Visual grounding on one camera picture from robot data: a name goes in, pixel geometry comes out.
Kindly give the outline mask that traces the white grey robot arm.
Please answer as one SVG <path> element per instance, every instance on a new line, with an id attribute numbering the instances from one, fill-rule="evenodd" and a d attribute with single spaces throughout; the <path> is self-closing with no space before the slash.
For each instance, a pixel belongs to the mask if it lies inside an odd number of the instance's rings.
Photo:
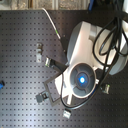
<path id="1" fill-rule="evenodd" d="M 53 80 L 62 104 L 76 109 L 98 90 L 104 78 L 120 72 L 128 62 L 128 31 L 111 30 L 80 22 L 72 31 L 67 63 L 46 58 L 45 65 L 59 71 Z"/>

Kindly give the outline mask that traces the black gripper frame body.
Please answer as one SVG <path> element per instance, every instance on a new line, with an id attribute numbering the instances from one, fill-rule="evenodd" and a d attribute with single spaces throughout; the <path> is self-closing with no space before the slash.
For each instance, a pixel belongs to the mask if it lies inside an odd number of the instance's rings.
<path id="1" fill-rule="evenodd" d="M 49 101 L 51 103 L 59 103 L 61 101 L 57 87 L 55 85 L 55 77 L 51 77 L 44 82 L 46 92 L 48 93 Z"/>

